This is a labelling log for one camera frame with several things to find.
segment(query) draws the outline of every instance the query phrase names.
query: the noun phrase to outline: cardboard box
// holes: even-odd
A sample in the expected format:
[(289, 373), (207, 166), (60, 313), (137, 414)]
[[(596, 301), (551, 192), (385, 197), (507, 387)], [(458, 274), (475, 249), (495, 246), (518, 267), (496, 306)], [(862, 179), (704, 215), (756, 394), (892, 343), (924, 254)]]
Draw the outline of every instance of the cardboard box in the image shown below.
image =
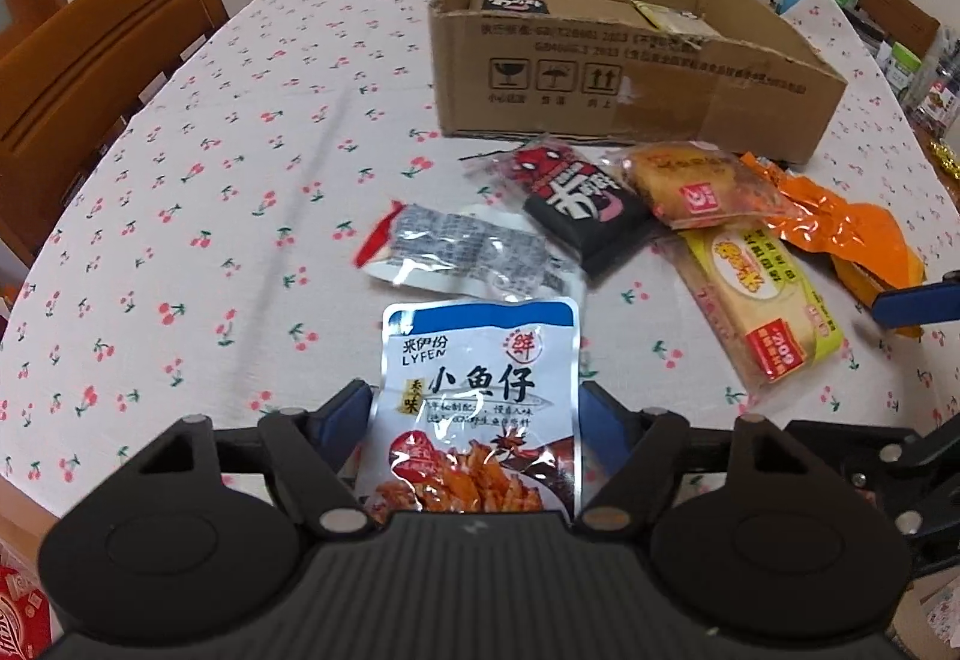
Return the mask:
[(917, 660), (960, 658), (960, 649), (951, 649), (949, 644), (941, 641), (926, 620), (934, 605), (933, 596), (954, 581), (957, 575), (960, 575), (960, 571), (951, 568), (918, 578), (904, 593), (887, 635), (906, 652), (907, 657)]
[(846, 82), (757, 0), (644, 0), (692, 11), (723, 38), (651, 28), (631, 0), (546, 0), (548, 14), (431, 0), (445, 134), (586, 139), (699, 136), (803, 163)]

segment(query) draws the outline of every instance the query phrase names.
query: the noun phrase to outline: bread package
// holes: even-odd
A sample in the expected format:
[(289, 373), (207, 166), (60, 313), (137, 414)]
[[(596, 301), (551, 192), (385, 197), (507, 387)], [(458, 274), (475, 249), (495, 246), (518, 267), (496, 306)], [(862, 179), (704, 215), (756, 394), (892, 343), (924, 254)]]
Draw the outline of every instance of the bread package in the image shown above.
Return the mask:
[(746, 218), (786, 218), (797, 207), (735, 155), (696, 140), (647, 143), (606, 159), (673, 230)]
[(843, 332), (762, 225), (685, 230), (668, 248), (748, 391), (835, 352)]

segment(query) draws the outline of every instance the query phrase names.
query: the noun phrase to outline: wooden chair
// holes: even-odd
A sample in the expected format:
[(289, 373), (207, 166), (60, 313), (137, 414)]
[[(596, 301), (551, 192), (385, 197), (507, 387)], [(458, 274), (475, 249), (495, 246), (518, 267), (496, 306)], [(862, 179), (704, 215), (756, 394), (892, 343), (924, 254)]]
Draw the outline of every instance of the wooden chair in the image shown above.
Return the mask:
[(0, 59), (0, 238), (29, 266), (107, 134), (223, 0), (74, 0)]

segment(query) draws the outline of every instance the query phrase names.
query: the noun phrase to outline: dining table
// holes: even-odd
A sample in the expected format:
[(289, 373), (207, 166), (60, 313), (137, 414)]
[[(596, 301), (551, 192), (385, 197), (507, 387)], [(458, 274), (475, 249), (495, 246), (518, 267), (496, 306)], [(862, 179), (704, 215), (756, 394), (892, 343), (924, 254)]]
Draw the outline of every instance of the dining table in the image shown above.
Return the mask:
[[(384, 308), (440, 295), (358, 270), (367, 235), (394, 201), (509, 200), (462, 158), (515, 143), (440, 132), (427, 14), (428, 0), (253, 0), (133, 117), (0, 344), (9, 483), (61, 516), (185, 415), (249, 427), (354, 377), (378, 383)], [(960, 267), (957, 211), (839, 8), (803, 0), (786, 19), (848, 81), (803, 174), (890, 209), (930, 280)], [(654, 243), (589, 291), (580, 376), (715, 428), (753, 410), (927, 433), (956, 413), (957, 324), (885, 331), (822, 257), (798, 256), (845, 334), (830, 358), (747, 391)]]

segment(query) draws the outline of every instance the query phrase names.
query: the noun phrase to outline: black snack package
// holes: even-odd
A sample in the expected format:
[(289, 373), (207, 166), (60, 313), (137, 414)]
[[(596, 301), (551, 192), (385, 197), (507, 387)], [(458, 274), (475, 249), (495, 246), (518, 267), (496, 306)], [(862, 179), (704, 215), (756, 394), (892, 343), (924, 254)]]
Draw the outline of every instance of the black snack package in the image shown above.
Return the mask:
[(511, 13), (549, 14), (544, 0), (483, 0), (482, 10), (509, 10)]
[(510, 151), (497, 172), (523, 194), (523, 209), (573, 249), (595, 281), (656, 230), (645, 202), (565, 143), (547, 139)]

